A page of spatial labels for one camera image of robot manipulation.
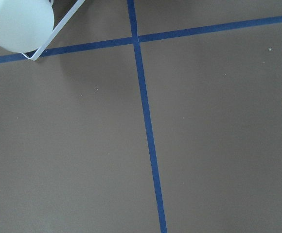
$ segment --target blue line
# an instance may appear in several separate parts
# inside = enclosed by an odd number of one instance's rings
[[[150,107],[149,107],[149,102],[148,102],[142,54],[141,54],[139,37],[138,37],[138,27],[137,27],[137,18],[136,18],[134,1],[127,0],[127,5],[128,5],[133,47],[135,51],[146,137],[147,137],[147,143],[149,147],[150,161],[151,161],[151,167],[152,167],[154,190],[155,190],[157,209],[158,209],[158,214],[159,214],[160,232],[167,233],[164,204],[163,204],[160,179],[159,179],[159,167],[157,164],[152,122],[151,122],[151,115],[150,115]]]
[[[204,33],[213,33],[213,32],[232,30],[232,29],[268,25],[268,24],[274,24],[274,23],[282,23],[282,16],[246,20],[246,21],[239,21],[239,22],[233,22],[233,23],[224,23],[224,24],[211,25],[211,26],[205,26],[205,27],[199,27],[199,28],[188,28],[188,29],[164,32],[164,33],[141,35],[139,36],[139,41],[147,42],[147,41],[153,41],[153,40],[163,40],[163,39],[168,39],[168,38],[176,38],[176,37],[197,35],[197,34],[204,34]]]
[[[64,53],[80,52],[86,50],[95,50],[95,49],[108,48],[108,47],[114,47],[120,45],[129,45],[129,44],[132,44],[132,37],[99,41],[99,42],[93,42],[93,43],[87,43],[81,45],[65,46],[65,47],[59,47],[54,49],[47,49],[41,54],[41,57],[54,56]],[[26,57],[24,57],[22,54],[16,53],[6,56],[0,56],[0,63],[14,62],[14,61],[20,61],[25,59]]]

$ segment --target white bucket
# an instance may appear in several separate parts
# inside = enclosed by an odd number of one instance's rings
[[[53,31],[49,0],[0,0],[0,46],[11,52],[38,49]]]

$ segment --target vertical blue line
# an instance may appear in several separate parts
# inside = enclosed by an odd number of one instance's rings
[[[154,181],[154,190],[155,190],[155,195],[156,195],[157,210],[159,214],[160,232],[167,233],[164,204],[163,204],[160,179],[159,179],[159,168],[157,164],[152,122],[151,122],[151,115],[150,115],[150,107],[149,107],[148,96],[147,96],[147,91],[146,91],[142,54],[141,54],[139,37],[138,37],[138,27],[137,27],[135,4],[133,0],[127,0],[127,4],[128,4],[129,19],[130,19],[130,26],[131,26],[131,33],[132,33],[132,42],[133,42],[133,47],[135,51],[146,137],[147,137],[147,143],[149,147],[150,161],[151,161],[151,167],[152,167],[152,175],[153,175],[153,181]]]

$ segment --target white plastic container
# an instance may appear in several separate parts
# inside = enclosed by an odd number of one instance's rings
[[[53,9],[48,0],[0,0],[0,46],[30,52],[53,32]]]

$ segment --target white metal bracket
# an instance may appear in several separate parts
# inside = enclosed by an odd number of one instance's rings
[[[53,33],[50,35],[48,40],[39,47],[35,53],[30,57],[26,53],[22,53],[23,56],[25,56],[27,59],[30,59],[32,61],[36,61],[37,58],[40,57],[42,52],[46,49],[46,47],[52,42],[52,40],[55,38],[55,36],[61,31],[61,29],[66,25],[66,23],[69,21],[69,19],[75,14],[75,12],[80,8],[80,6],[85,2],[85,0],[77,0],[77,2],[73,5],[73,7],[67,12],[67,14],[61,19],[61,21],[58,23],[58,25],[54,28]]]

